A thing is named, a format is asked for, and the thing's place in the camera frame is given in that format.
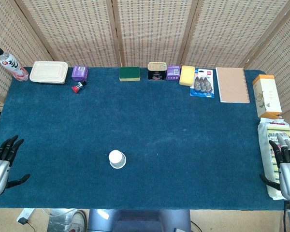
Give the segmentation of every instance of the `white paper cup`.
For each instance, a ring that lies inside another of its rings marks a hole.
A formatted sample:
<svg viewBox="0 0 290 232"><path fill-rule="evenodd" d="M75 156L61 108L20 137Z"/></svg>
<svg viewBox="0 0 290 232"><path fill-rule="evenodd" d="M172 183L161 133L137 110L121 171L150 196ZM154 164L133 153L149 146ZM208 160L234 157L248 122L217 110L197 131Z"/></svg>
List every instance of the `white paper cup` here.
<svg viewBox="0 0 290 232"><path fill-rule="evenodd" d="M126 164L126 156L118 150L111 151L108 159L110 160L111 166L116 169L122 168Z"/></svg>

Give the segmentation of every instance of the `floor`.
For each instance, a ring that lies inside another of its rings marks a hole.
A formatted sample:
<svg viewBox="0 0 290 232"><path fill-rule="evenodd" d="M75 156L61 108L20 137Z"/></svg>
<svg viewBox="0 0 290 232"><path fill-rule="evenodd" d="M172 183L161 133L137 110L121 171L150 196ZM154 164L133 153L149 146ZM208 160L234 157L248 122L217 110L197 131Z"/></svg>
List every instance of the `floor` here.
<svg viewBox="0 0 290 232"><path fill-rule="evenodd" d="M34 232L28 224L16 222L23 209L0 208L0 232ZM234 210L191 210L191 220L203 232L279 232L281 230L281 211L234 211ZM35 232L46 232L49 216L36 209L29 223ZM193 232L199 230L192 225Z"/></svg>

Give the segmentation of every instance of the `person's shoe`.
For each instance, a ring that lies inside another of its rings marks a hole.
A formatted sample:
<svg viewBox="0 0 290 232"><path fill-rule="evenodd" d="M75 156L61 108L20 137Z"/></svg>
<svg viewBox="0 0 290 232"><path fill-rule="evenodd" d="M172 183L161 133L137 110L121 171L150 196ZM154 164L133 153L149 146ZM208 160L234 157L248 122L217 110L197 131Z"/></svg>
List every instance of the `person's shoe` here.
<svg viewBox="0 0 290 232"><path fill-rule="evenodd" d="M86 232L87 219L83 211L78 210L72 217L69 232Z"/></svg>

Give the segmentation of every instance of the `plastic bottle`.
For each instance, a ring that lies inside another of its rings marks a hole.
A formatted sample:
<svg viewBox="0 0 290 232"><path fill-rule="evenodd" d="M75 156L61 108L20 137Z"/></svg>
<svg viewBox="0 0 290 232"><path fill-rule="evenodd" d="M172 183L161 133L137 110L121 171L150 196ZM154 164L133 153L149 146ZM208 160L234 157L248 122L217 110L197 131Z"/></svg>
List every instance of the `plastic bottle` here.
<svg viewBox="0 0 290 232"><path fill-rule="evenodd" d="M10 71L17 81L27 81L29 73L21 67L15 57L0 48L0 64Z"/></svg>

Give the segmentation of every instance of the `sponge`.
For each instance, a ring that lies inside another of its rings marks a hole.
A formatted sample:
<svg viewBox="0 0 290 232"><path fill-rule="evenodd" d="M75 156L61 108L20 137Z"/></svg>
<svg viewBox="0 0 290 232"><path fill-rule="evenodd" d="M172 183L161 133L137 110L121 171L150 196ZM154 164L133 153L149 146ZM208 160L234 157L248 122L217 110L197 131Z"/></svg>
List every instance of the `sponge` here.
<svg viewBox="0 0 290 232"><path fill-rule="evenodd" d="M140 67L122 67L119 68L119 80L120 81L139 81Z"/></svg>
<svg viewBox="0 0 290 232"><path fill-rule="evenodd" d="M182 71L180 73L179 84L182 86L192 86L194 79L194 70L193 66L182 66Z"/></svg>

